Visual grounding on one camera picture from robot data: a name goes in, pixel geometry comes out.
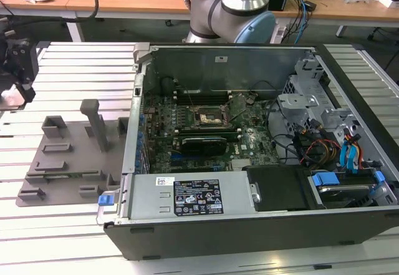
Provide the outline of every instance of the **blue plastic clip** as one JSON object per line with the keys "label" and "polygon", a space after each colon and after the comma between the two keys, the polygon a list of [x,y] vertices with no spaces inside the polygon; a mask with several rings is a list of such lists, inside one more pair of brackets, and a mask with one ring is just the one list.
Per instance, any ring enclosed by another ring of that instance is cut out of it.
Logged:
{"label": "blue plastic clip", "polygon": [[353,173],[357,173],[357,169],[355,169],[355,165],[353,162],[355,161],[357,150],[355,147],[350,147],[347,168]]}
{"label": "blue plastic clip", "polygon": [[99,206],[111,206],[113,205],[113,195],[101,195],[99,197]]}
{"label": "blue plastic clip", "polygon": [[374,177],[378,181],[378,184],[381,184],[383,181],[385,181],[385,176],[381,171],[376,171],[374,173]]}
{"label": "blue plastic clip", "polygon": [[347,150],[348,150],[348,143],[344,141],[344,144],[342,145],[341,148],[341,153],[339,155],[339,163],[341,164],[342,167],[345,166],[345,159],[347,157]]}
{"label": "blue plastic clip", "polygon": [[312,176],[313,182],[315,186],[321,185],[339,185],[339,179],[334,172],[317,172]]}

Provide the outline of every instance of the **white sticker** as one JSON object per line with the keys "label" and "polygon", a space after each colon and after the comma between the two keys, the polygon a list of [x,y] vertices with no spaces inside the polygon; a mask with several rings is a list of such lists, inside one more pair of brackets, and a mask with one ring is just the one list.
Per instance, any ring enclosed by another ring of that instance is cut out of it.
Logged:
{"label": "white sticker", "polygon": [[214,58],[215,63],[227,63],[228,56],[219,56]]}
{"label": "white sticker", "polygon": [[175,181],[174,177],[157,177],[155,185],[156,186],[173,186]]}

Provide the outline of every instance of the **desk leg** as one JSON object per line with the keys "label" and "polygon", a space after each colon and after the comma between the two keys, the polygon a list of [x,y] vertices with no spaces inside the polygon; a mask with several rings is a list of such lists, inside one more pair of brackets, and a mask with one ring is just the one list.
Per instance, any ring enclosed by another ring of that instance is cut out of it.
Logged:
{"label": "desk leg", "polygon": [[82,28],[80,27],[80,24],[67,22],[67,26],[73,42],[84,42],[85,38],[83,37]]}
{"label": "desk leg", "polygon": [[337,33],[335,34],[337,37],[341,38],[347,29],[347,26],[339,26]]}
{"label": "desk leg", "polygon": [[[76,18],[77,16],[74,11],[70,11],[70,12],[66,12],[62,17],[63,18]],[[73,22],[67,22],[67,26],[68,26],[69,34],[70,34],[73,42],[84,42],[85,41],[80,24],[76,24]]]}
{"label": "desk leg", "polygon": [[274,26],[274,31],[273,31],[270,43],[274,43],[274,44],[281,43],[282,38],[284,37],[284,33],[286,32],[286,29],[287,29],[290,21],[291,20],[289,18],[277,18],[276,19],[276,25]]}

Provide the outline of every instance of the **floor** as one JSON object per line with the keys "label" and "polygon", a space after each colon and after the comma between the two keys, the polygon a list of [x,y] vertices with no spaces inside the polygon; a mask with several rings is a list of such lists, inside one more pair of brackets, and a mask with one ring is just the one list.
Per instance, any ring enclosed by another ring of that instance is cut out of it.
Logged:
{"label": "floor", "polygon": [[[151,41],[151,42],[181,42],[189,30],[188,21],[172,21],[167,27],[163,20],[139,19],[106,19],[89,21],[82,24],[86,41]],[[392,55],[398,50],[398,29],[383,29],[375,34],[373,41],[367,36],[373,28],[349,27],[343,38],[335,36],[336,26],[310,25],[305,31],[300,43],[329,43],[329,44],[361,44],[368,53],[385,67]],[[55,22],[36,23],[19,29],[20,37],[31,37],[36,41],[70,41],[68,29],[65,25]],[[399,80],[399,57],[390,64],[388,74]]]}

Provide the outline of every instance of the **blue cable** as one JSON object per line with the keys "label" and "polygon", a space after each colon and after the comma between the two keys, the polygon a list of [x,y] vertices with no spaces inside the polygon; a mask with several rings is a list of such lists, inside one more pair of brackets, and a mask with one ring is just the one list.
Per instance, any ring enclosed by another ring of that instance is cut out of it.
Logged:
{"label": "blue cable", "polygon": [[306,6],[304,3],[304,0],[300,0],[300,2],[302,3],[302,7],[304,8],[304,10],[302,12],[302,21],[301,21],[301,25],[300,25],[300,30],[299,30],[297,38],[295,39],[294,44],[297,44],[299,39],[302,37],[302,34],[304,33],[304,26],[305,26],[305,20],[306,20]]}

